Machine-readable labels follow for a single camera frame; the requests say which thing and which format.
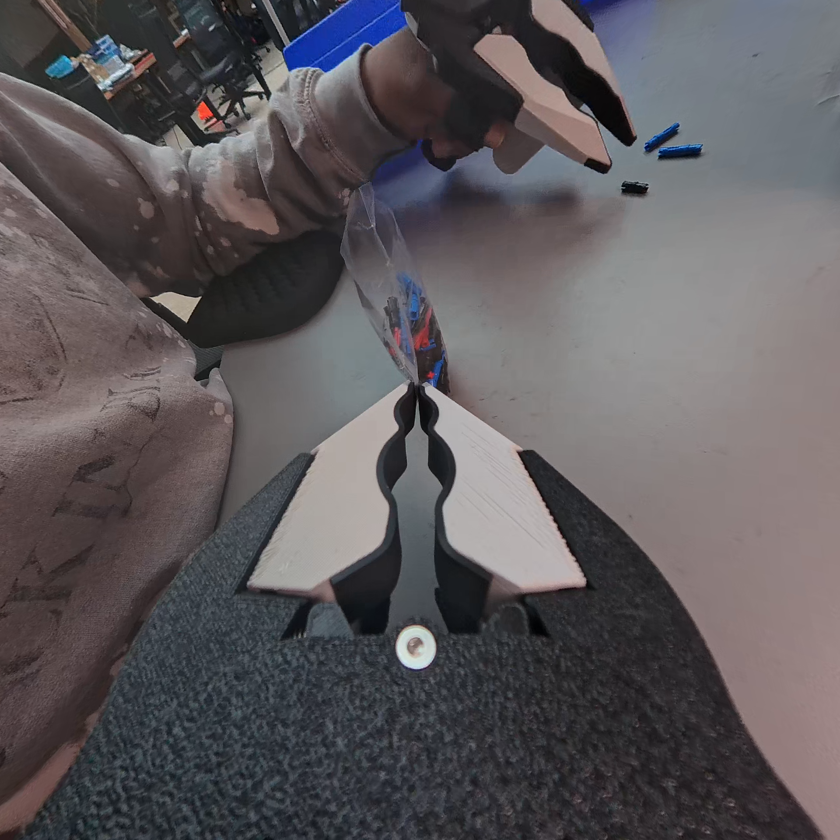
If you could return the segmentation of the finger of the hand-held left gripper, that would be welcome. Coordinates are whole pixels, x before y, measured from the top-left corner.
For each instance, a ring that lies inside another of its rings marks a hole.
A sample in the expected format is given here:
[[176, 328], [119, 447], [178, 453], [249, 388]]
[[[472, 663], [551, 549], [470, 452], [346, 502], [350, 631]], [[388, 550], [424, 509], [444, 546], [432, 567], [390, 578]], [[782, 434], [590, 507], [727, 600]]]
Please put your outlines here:
[[572, 2], [531, 1], [528, 57], [544, 78], [557, 83], [573, 105], [587, 107], [621, 144], [636, 142], [615, 73], [582, 8]]
[[499, 171], [515, 174], [543, 147], [596, 172], [610, 171], [613, 162], [593, 117], [538, 73], [513, 36], [486, 35], [475, 52], [522, 99], [512, 127], [493, 150]]

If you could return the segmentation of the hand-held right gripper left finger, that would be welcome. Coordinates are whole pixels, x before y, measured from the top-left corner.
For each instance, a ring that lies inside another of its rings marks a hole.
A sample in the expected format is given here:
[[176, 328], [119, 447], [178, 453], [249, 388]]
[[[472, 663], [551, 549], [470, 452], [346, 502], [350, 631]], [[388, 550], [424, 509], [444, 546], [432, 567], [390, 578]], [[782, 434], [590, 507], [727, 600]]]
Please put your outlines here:
[[406, 469], [417, 389], [397, 386], [315, 447], [246, 590], [336, 605], [357, 634], [383, 634], [402, 545], [392, 490]]

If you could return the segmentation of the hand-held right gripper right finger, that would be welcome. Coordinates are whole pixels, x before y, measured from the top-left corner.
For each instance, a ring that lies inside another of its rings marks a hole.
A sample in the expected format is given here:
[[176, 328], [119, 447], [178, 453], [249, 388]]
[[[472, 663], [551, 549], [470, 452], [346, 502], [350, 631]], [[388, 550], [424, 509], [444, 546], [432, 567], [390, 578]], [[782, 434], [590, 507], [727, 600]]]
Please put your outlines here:
[[451, 634], [477, 634], [500, 606], [586, 587], [531, 477], [524, 450], [431, 385], [418, 394], [434, 505], [437, 608]]

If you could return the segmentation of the small clear plastic bag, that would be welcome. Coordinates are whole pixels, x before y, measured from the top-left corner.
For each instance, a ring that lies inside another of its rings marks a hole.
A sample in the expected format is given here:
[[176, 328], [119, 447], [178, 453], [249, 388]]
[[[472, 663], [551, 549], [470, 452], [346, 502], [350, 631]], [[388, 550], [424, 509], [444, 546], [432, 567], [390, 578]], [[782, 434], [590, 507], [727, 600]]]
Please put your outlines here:
[[416, 385], [448, 394], [448, 353], [434, 304], [392, 210], [372, 184], [350, 197], [341, 255], [397, 369]]

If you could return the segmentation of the person's left forearm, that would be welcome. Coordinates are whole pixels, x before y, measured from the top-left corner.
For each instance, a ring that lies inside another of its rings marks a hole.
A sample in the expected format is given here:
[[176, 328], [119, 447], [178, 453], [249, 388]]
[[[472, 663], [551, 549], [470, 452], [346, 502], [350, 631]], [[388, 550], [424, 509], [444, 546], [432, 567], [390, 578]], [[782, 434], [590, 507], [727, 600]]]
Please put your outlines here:
[[330, 228], [406, 142], [373, 108], [364, 45], [290, 73], [251, 131], [190, 150], [121, 133], [2, 75], [2, 295], [199, 294], [261, 249]]

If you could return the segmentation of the grey desk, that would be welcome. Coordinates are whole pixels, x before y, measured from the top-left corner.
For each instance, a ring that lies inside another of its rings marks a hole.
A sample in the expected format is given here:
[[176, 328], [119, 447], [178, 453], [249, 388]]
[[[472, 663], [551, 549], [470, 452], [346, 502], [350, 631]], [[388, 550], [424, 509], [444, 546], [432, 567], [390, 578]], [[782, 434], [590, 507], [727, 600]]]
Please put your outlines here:
[[[593, 9], [613, 167], [423, 161], [376, 187], [453, 397], [645, 551], [764, 756], [838, 838], [838, 2]], [[644, 143], [703, 144], [659, 160]], [[621, 194], [624, 181], [648, 194]]]

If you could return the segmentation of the person's left hand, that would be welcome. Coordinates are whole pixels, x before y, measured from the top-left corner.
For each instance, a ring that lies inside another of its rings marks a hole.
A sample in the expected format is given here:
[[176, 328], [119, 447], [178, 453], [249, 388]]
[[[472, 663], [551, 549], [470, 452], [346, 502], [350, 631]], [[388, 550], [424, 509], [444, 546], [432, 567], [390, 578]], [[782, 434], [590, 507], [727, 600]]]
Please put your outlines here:
[[456, 143], [444, 125], [453, 93], [410, 28], [364, 52], [361, 78], [377, 118], [396, 138], [428, 141], [436, 157], [455, 157]]

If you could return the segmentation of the blue plastic storage bin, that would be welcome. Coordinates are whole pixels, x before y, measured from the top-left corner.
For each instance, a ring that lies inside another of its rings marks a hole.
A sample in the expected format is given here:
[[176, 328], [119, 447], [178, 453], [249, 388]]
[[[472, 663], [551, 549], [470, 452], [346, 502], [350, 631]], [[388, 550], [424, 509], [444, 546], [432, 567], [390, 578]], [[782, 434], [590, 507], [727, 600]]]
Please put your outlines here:
[[375, 46], [406, 27], [399, 1], [348, 1], [283, 50], [289, 70], [329, 71], [364, 45]]

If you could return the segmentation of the black office chair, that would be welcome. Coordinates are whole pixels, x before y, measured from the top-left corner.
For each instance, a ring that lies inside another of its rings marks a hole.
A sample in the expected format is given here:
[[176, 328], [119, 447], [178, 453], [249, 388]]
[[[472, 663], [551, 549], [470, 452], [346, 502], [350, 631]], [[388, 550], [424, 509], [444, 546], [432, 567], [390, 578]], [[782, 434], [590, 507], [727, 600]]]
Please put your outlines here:
[[227, 104], [227, 109], [215, 120], [226, 128], [231, 117], [251, 120], [245, 100], [268, 100], [271, 94], [253, 53], [222, 18], [207, 15], [198, 6], [181, 11], [195, 13], [192, 17], [183, 14], [182, 19], [192, 44], [207, 65], [199, 72], [199, 80], [205, 88], [220, 88], [224, 93], [221, 104]]

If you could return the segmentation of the person's grey sweatshirt torso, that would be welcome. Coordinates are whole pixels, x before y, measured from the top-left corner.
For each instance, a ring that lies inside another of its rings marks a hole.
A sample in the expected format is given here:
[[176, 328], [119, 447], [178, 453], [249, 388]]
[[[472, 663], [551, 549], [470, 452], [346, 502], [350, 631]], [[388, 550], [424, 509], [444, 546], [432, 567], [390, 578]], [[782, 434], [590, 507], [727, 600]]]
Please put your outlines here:
[[194, 267], [174, 177], [2, 166], [2, 831], [74, 762], [155, 597], [213, 526], [232, 442], [219, 374], [140, 301]]

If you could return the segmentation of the wooden background table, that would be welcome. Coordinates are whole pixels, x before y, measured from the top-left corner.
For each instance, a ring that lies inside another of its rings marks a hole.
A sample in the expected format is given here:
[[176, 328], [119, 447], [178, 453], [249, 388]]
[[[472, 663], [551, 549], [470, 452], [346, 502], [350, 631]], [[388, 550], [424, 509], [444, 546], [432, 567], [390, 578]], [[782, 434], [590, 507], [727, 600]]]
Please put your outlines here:
[[45, 69], [52, 81], [69, 81], [78, 69], [84, 70], [106, 99], [136, 82], [157, 63], [154, 53], [133, 49], [110, 35], [99, 37], [92, 46], [77, 56], [58, 56]]

